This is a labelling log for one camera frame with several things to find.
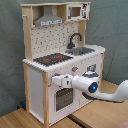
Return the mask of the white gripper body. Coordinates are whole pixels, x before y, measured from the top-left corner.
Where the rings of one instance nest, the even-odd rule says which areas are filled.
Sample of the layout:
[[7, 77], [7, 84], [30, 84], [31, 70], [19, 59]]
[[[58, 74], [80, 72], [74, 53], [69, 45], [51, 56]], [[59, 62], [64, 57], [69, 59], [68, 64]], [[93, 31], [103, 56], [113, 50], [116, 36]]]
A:
[[72, 78], [73, 78], [73, 76], [70, 74], [54, 76], [52, 78], [52, 83], [56, 84], [62, 88], [71, 88], [72, 87], [72, 85], [71, 85]]

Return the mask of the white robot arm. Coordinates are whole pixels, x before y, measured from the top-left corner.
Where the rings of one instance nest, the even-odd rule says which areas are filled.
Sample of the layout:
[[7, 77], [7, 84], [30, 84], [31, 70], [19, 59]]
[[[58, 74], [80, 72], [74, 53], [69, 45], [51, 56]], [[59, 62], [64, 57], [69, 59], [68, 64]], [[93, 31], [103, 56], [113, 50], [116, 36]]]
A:
[[89, 100], [114, 103], [122, 103], [128, 100], [128, 80], [123, 81], [114, 94], [101, 93], [99, 91], [99, 75], [92, 71], [85, 72], [82, 76], [70, 74], [54, 76], [52, 82], [63, 88], [78, 89]]

